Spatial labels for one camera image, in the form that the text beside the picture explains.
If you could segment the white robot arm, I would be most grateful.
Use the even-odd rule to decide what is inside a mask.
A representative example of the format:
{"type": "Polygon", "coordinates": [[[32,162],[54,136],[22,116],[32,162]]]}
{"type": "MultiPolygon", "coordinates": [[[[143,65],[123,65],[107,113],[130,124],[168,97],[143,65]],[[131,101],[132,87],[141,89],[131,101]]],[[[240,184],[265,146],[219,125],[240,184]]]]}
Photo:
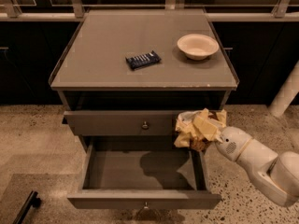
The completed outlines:
{"type": "Polygon", "coordinates": [[[289,207],[299,199],[299,155],[287,151],[278,155],[243,130],[226,126],[203,113],[192,124],[229,161],[237,163],[247,173],[250,182],[273,203],[289,207]]]}

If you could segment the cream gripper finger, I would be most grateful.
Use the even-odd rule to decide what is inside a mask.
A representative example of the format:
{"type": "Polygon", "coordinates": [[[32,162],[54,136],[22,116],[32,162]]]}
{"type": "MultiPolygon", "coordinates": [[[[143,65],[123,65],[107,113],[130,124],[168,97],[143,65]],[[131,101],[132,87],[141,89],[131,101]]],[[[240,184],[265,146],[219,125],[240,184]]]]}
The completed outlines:
{"type": "Polygon", "coordinates": [[[206,140],[221,140],[221,128],[223,127],[223,125],[219,121],[211,118],[203,118],[199,115],[196,115],[192,123],[195,128],[205,137],[206,140]]]}
{"type": "Polygon", "coordinates": [[[224,128],[227,126],[227,111],[217,110],[208,112],[208,120],[219,128],[224,128]]]}

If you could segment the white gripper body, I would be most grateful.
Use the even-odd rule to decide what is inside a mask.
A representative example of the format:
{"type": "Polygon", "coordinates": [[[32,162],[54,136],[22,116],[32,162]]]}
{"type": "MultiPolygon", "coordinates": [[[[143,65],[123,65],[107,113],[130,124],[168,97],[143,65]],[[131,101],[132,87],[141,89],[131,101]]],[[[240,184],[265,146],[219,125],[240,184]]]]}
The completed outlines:
{"type": "Polygon", "coordinates": [[[220,140],[216,142],[216,148],[229,161],[237,161],[251,139],[251,135],[239,128],[225,127],[221,131],[220,140]]]}

